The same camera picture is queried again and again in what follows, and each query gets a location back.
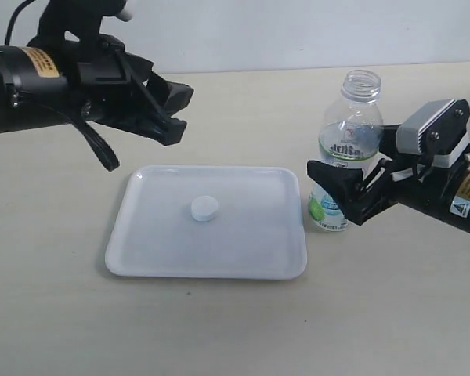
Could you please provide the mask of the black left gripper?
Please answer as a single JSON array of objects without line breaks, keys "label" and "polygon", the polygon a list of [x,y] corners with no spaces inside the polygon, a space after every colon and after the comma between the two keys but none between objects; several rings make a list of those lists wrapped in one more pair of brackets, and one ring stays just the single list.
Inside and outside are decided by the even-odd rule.
[{"label": "black left gripper", "polygon": [[157,116],[157,102],[172,116],[188,107],[194,89],[167,81],[153,72],[154,63],[129,53],[107,34],[95,42],[64,41],[60,45],[68,94],[60,122],[94,121],[152,139],[163,146],[180,143],[187,123]]}]

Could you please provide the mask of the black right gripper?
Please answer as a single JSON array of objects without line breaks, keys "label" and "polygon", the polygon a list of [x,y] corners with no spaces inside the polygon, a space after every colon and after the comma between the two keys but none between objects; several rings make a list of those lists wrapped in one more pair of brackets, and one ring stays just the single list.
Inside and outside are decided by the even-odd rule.
[{"label": "black right gripper", "polygon": [[368,177],[363,183],[361,168],[307,162],[307,176],[314,181],[308,211],[318,226],[348,226],[355,198],[359,225],[401,204],[453,227],[470,226],[470,200],[458,193],[470,176],[470,143],[450,168],[437,168],[431,161],[398,152],[399,127],[400,124],[381,126],[378,149],[391,160],[378,163],[378,179]]}]

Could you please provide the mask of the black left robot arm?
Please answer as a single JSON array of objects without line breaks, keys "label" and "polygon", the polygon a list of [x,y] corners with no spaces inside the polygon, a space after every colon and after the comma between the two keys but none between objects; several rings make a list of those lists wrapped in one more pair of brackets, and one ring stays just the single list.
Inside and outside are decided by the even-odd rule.
[{"label": "black left robot arm", "polygon": [[176,114],[194,90],[165,80],[153,65],[107,34],[91,47],[68,40],[0,46],[0,133],[93,121],[177,144],[186,122]]}]

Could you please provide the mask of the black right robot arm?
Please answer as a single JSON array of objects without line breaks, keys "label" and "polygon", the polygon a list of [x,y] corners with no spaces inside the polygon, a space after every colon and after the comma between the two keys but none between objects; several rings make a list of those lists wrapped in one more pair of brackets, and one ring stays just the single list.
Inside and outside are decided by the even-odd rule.
[{"label": "black right robot arm", "polygon": [[433,157],[402,154],[397,126],[385,126],[379,160],[369,175],[360,169],[308,161],[307,175],[339,206],[347,220],[363,225],[396,204],[470,233],[470,139],[440,136],[434,144],[450,146]]}]

